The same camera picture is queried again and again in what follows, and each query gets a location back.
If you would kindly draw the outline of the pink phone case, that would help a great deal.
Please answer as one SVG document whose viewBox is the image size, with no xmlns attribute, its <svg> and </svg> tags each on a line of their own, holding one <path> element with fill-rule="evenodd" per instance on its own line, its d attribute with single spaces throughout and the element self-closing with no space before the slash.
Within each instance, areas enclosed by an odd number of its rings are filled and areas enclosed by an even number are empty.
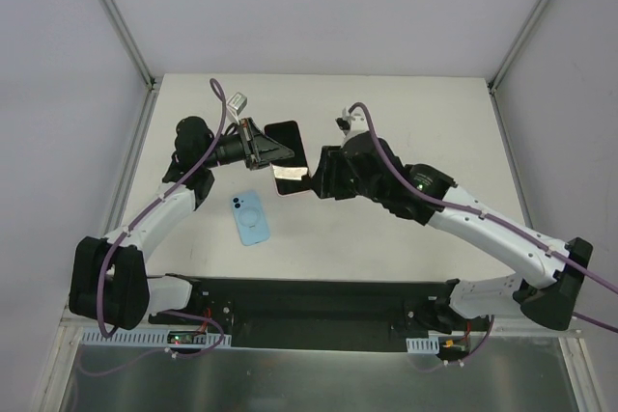
<svg viewBox="0 0 618 412">
<path fill-rule="evenodd" d="M 275 189 L 278 196 L 288 198 L 311 190 L 311 185 L 304 180 L 275 179 Z"/>
</svg>

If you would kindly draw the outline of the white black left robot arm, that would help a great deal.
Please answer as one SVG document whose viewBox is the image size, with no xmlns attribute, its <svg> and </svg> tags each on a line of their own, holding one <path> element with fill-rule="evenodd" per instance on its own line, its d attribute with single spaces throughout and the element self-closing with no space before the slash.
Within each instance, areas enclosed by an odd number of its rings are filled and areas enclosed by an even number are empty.
<svg viewBox="0 0 618 412">
<path fill-rule="evenodd" d="M 214 168 L 241 162 L 255 171 L 294 155 L 250 118 L 228 135 L 212 131 L 200 117 L 182 119 L 170 165 L 151 202 L 128 224 L 104 237 L 86 236 L 76 246 L 70 311 L 113 329 L 133 329 L 145 315 L 167 310 L 181 323 L 197 322 L 203 299 L 185 278 L 148 277 L 148 258 L 208 197 Z"/>
</svg>

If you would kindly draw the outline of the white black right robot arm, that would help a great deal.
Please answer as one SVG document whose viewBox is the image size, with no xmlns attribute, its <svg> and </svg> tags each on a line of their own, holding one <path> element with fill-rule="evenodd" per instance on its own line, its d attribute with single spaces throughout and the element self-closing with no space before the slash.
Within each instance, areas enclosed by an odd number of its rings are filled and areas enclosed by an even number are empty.
<svg viewBox="0 0 618 412">
<path fill-rule="evenodd" d="M 324 146 L 311 186 L 321 199 L 371 200 L 391 214 L 456 236 L 511 269 L 506 277 L 448 281 L 450 293 L 417 311 L 447 333 L 479 316 L 523 315 L 551 330 L 568 329 L 592 245 L 536 233 L 479 202 L 426 164 L 403 164 L 388 144 L 364 132 L 344 146 Z"/>
</svg>

